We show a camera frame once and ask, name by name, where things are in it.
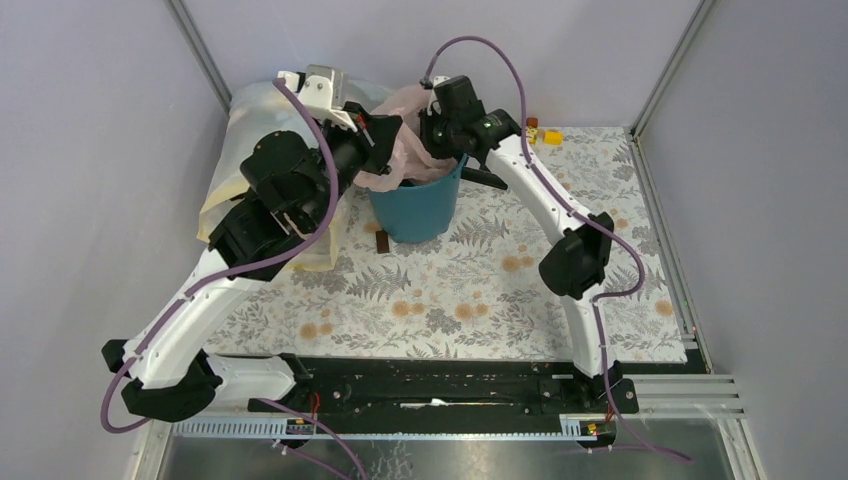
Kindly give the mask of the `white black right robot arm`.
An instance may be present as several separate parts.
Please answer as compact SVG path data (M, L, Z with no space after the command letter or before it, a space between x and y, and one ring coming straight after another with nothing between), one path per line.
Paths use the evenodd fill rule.
M466 154L502 180L539 223L550 250L539 262L545 286L561 300L572 340L575 402L617 416L614 392L623 375L613 355L601 299L605 269L618 238L607 213L594 214L557 184L531 150L526 131L502 109L486 111L464 76L424 78L419 136L437 158Z

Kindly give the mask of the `yellow toy block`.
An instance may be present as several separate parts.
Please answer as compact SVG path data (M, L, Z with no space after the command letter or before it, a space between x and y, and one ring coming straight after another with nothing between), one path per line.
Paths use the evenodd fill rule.
M542 140L546 145L561 145L564 142L564 135L560 131L546 130L542 134Z

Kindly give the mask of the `pink plastic trash bag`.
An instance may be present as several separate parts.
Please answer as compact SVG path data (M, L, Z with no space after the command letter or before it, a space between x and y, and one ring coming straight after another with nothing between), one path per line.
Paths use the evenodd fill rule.
M376 175L361 171L353 180L355 185L375 192L389 192L396 190L403 180L409 180L414 185L425 185L453 171L458 163L455 158L433 157L419 138L418 113L429 105L430 93L430 90L425 90L419 84L405 86L371 111L375 115L400 116L403 124L395 137L388 162L390 172Z

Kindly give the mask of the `black white checkerboard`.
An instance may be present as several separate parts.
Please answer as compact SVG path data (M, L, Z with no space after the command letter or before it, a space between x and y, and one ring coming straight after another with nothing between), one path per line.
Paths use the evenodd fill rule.
M461 170L461 179L498 190L508 189L506 182L486 168L478 169L464 166Z

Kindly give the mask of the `large translucent yellow-trimmed bag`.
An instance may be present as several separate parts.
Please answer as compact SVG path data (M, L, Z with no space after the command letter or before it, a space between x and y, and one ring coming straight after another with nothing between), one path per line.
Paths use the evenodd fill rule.
M317 145L308 146L291 131L274 131L241 163L248 190L209 237L208 251L222 260L224 278L272 278L321 239L357 176L335 170L320 130L330 121L313 118L293 93L275 88L303 118Z

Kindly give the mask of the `small brown wooden block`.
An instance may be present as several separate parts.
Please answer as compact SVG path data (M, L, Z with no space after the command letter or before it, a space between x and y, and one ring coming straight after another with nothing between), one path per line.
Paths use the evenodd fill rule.
M376 248L378 254L387 254L391 251L390 238L387 232L379 230L375 233Z

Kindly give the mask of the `teal plastic trash bin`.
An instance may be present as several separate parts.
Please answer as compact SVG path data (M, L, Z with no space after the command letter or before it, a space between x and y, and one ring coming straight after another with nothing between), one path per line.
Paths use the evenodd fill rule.
M423 243L445 233L454 217L464 155L444 177L388 192L366 190L377 222L396 243Z

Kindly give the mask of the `floral patterned table mat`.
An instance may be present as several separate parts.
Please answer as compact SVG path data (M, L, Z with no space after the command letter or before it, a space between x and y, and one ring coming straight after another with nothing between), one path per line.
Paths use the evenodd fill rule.
M644 264L614 248L601 304L611 351L623 362L686 359L655 231L625 133L567 128L537 153L583 205L605 211ZM349 190L332 270L282 272L210 337L220 354L568 360L571 339L558 298L538 275L549 245L513 193L459 188L449 229L421 244L376 247L367 194Z

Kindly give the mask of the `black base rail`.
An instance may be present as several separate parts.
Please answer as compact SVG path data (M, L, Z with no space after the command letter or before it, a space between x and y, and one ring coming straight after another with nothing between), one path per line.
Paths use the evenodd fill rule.
M293 357L294 385L250 399L251 412L285 406L338 434L548 434L562 417L605 420L639 410L620 365L611 389L570 362Z

